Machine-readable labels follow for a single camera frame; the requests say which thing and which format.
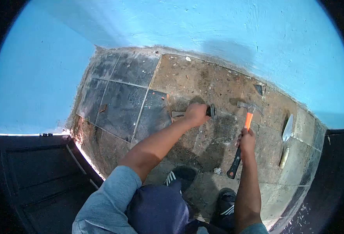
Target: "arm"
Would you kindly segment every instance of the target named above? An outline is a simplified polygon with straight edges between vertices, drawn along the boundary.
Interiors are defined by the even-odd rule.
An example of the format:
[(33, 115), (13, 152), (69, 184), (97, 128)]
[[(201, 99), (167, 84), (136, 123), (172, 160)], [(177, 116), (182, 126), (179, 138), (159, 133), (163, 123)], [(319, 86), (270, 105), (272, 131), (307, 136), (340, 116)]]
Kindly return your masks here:
[(258, 182), (257, 162), (255, 161), (255, 134), (246, 126), (237, 141), (241, 147), (242, 173), (235, 202), (236, 233), (246, 227), (261, 223), (261, 196)]
[(132, 168), (144, 182), (148, 173), (160, 163), (183, 134), (210, 119), (206, 116), (206, 110), (205, 104), (189, 105), (184, 117), (134, 146), (119, 162), (119, 166)]

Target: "trowel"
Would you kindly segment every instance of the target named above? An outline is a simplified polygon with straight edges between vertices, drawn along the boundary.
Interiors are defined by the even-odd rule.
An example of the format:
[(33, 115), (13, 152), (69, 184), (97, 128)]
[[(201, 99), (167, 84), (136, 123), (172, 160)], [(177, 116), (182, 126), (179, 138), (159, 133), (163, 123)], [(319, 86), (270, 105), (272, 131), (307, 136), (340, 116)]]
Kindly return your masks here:
[[(292, 128), (293, 128), (293, 114), (290, 115), (288, 122), (287, 122), (287, 125), (285, 126), (284, 133), (282, 134), (282, 140), (284, 141), (284, 144), (290, 138)], [(286, 149), (283, 150), (283, 154), (282, 154), (280, 164), (279, 164), (279, 167), (281, 169), (284, 168), (285, 163), (287, 162), (287, 159), (289, 156), (289, 150), (290, 150), (289, 147), (287, 147)]]

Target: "hand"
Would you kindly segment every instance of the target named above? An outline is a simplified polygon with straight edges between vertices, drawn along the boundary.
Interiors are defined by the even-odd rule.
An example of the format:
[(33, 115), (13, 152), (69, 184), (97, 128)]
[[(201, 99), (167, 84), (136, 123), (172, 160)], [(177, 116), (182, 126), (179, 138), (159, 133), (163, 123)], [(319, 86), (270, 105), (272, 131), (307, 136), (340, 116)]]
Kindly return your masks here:
[(241, 147), (241, 158), (248, 155), (255, 156), (255, 133), (252, 129), (249, 129), (249, 131), (247, 131), (247, 128), (245, 126), (241, 130), (241, 134), (238, 136), (238, 140), (236, 142), (236, 147)]
[(211, 119), (210, 116), (206, 115), (207, 105), (193, 103), (188, 106), (185, 111), (183, 119), (189, 123), (190, 127), (197, 127), (204, 124), (207, 120)]

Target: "person's left hand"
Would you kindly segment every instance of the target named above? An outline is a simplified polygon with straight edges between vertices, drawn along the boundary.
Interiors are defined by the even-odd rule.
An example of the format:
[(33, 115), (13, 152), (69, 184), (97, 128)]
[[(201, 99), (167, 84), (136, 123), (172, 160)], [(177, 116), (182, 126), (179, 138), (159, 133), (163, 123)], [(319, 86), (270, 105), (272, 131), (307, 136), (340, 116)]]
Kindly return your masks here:
[(192, 128), (200, 126), (204, 124), (207, 120), (211, 119), (210, 116), (206, 115), (206, 111), (206, 104), (190, 104), (185, 111), (183, 119), (187, 121)]

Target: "floor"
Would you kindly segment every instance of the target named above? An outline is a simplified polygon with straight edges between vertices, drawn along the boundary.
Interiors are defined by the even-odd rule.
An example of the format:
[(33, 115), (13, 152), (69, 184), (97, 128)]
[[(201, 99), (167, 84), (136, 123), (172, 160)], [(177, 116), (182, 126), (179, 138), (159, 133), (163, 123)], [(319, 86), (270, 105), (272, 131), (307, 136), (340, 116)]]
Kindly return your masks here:
[[(184, 134), (145, 182), (163, 183), (178, 165), (194, 168), (197, 177), (184, 198), (197, 217), (208, 220), (218, 191), (238, 190), (242, 165), (235, 179), (226, 176), (236, 151), (233, 140), (246, 117), (246, 110), (236, 104), (254, 103), (264, 113), (254, 114), (251, 128), (257, 133), (261, 218), (269, 230), (279, 218), (292, 217), (302, 203), (319, 164), (326, 129), (272, 84), (199, 55), (186, 55), (172, 49), (97, 49), (76, 99), (73, 138), (106, 178), (136, 143), (175, 120), (171, 111), (185, 111), (193, 101), (215, 104), (216, 118)], [(293, 133), (284, 143), (282, 133), (291, 114)], [(290, 153), (280, 169), (285, 147)]]

